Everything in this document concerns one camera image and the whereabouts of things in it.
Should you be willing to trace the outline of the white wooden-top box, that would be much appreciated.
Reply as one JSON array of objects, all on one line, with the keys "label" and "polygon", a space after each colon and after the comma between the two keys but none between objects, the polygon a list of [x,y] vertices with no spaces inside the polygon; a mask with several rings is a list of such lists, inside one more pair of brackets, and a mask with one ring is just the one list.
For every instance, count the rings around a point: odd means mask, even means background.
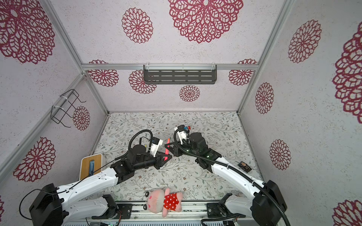
[{"label": "white wooden-top box", "polygon": [[98,153],[84,157],[81,160],[79,180],[92,176],[103,171],[101,168],[106,163],[106,159],[103,154]]}]

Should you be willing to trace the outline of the pink highlighter pen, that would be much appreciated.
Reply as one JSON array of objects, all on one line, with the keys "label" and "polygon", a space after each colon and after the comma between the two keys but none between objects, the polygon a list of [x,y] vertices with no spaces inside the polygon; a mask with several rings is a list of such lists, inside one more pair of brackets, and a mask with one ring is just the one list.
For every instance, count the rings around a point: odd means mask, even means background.
[{"label": "pink highlighter pen", "polygon": [[166,155],[169,155],[168,146],[165,147],[165,154],[166,154]]}]

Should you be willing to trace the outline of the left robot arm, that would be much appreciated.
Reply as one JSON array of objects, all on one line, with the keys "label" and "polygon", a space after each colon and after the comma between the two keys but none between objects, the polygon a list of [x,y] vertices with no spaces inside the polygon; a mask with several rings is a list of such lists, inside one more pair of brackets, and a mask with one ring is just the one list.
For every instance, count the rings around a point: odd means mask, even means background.
[{"label": "left robot arm", "polygon": [[119,207],[112,195],[93,200],[84,198],[125,182],[134,176],[136,170],[149,167],[160,169],[171,158],[169,154],[151,154],[145,146],[135,145],[99,173],[59,187],[53,183],[44,186],[29,208],[29,220],[34,226],[61,226],[78,219],[115,217],[119,214]]}]

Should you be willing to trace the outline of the small dark brown object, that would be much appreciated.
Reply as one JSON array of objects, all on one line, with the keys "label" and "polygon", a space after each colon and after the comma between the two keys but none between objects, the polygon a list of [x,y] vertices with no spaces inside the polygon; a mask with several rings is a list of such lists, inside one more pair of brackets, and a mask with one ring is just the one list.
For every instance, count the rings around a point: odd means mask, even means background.
[{"label": "small dark brown object", "polygon": [[246,173],[249,173],[250,171],[252,171],[252,168],[246,164],[245,162],[241,161],[238,166]]}]

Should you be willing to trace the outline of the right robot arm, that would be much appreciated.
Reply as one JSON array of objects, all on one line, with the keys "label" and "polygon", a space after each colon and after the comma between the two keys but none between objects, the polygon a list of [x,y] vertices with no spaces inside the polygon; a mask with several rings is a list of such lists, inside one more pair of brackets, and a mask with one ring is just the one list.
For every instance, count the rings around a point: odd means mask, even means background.
[{"label": "right robot arm", "polygon": [[203,169],[223,178],[244,197],[225,195],[219,202],[219,208],[225,210],[227,217],[252,217],[260,226],[276,226],[280,220],[286,226],[290,221],[286,215],[287,205],[278,185],[269,180],[264,182],[239,170],[220,153],[206,144],[200,132],[190,132],[181,125],[174,129],[173,142],[165,148],[174,156],[188,155]]}]

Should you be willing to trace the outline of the dark grey wall shelf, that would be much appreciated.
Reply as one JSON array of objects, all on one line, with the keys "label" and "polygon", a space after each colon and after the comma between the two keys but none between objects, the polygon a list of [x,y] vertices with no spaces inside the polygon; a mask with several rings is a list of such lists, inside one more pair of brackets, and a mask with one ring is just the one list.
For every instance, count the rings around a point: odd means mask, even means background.
[{"label": "dark grey wall shelf", "polygon": [[217,81],[217,66],[143,66],[147,85],[212,85]]}]

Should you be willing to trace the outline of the pink plush pig toy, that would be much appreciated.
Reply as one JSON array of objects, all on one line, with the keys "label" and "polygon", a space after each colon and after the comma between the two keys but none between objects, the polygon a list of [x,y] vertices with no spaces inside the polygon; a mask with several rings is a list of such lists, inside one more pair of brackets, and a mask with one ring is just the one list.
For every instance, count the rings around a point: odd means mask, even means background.
[{"label": "pink plush pig toy", "polygon": [[156,189],[146,192],[146,203],[143,205],[145,211],[157,214],[162,213],[166,217],[170,211],[181,212],[183,193],[171,193],[170,189]]}]

